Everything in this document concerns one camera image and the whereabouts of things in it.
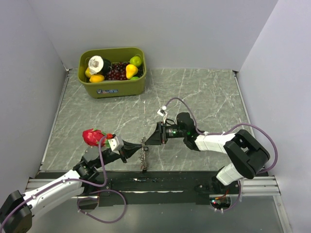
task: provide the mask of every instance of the gray marble table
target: gray marble table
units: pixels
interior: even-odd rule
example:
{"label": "gray marble table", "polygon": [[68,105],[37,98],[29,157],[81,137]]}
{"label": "gray marble table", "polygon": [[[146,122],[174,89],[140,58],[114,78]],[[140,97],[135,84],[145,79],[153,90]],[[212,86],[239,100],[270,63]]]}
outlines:
{"label": "gray marble table", "polygon": [[[146,77],[145,92],[139,96],[91,98],[77,80],[77,69],[69,73],[68,85],[52,132],[42,171],[70,170],[80,161],[87,148],[82,131],[90,128],[120,135],[139,143],[149,137],[161,117],[156,114],[171,97],[180,97],[193,110],[198,127],[208,132],[222,132],[247,122],[234,73],[231,70],[154,69]],[[169,118],[187,111],[172,101]],[[140,153],[106,166],[107,170],[140,171]],[[218,170],[230,163],[227,155],[191,151],[182,139],[170,139],[166,145],[151,146],[147,161],[149,170],[186,171]]]}

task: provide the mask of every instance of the red dragon fruit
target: red dragon fruit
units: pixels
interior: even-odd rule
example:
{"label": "red dragon fruit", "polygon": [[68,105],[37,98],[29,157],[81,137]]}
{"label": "red dragon fruit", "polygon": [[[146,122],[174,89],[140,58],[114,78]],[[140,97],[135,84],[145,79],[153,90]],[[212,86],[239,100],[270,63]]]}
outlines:
{"label": "red dragon fruit", "polygon": [[[102,132],[101,130],[97,130],[97,129],[85,130],[82,133],[82,137],[85,143],[87,143],[89,146],[96,146],[96,147],[98,146],[100,139],[104,135],[106,135],[106,133]],[[106,138],[102,141],[102,147],[103,146],[110,147]]]}

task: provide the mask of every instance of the green apple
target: green apple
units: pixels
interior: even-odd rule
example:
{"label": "green apple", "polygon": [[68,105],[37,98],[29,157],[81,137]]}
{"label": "green apple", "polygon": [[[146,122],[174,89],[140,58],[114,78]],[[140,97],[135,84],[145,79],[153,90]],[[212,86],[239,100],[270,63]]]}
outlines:
{"label": "green apple", "polygon": [[140,57],[135,56],[131,58],[130,64],[135,65],[136,67],[140,67],[142,64],[142,60]]}

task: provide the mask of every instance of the green plastic basket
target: green plastic basket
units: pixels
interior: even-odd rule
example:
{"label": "green plastic basket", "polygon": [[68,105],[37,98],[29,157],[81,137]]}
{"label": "green plastic basket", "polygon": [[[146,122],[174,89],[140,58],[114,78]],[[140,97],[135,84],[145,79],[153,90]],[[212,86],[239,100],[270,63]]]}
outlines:
{"label": "green plastic basket", "polygon": [[[88,61],[95,55],[108,59],[112,63],[129,62],[132,57],[139,56],[142,59],[143,75],[137,80],[88,83],[85,70],[87,69]],[[87,51],[83,53],[80,58],[78,79],[80,83],[83,84],[88,94],[96,99],[115,96],[139,95],[144,91],[146,81],[146,62],[144,52],[134,47]]]}

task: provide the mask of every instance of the white wall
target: white wall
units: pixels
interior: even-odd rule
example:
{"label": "white wall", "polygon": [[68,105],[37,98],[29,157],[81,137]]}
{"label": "white wall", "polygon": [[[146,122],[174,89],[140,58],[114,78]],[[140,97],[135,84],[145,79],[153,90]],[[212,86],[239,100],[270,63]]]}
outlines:
{"label": "white wall", "polygon": [[25,0],[0,8],[0,206],[39,169],[66,71]]}
{"label": "white wall", "polygon": [[311,232],[310,22],[311,1],[279,0],[238,74],[252,123],[278,146],[271,174],[295,233]]}
{"label": "white wall", "polygon": [[141,47],[148,67],[240,70],[277,0],[29,0],[67,68]]}

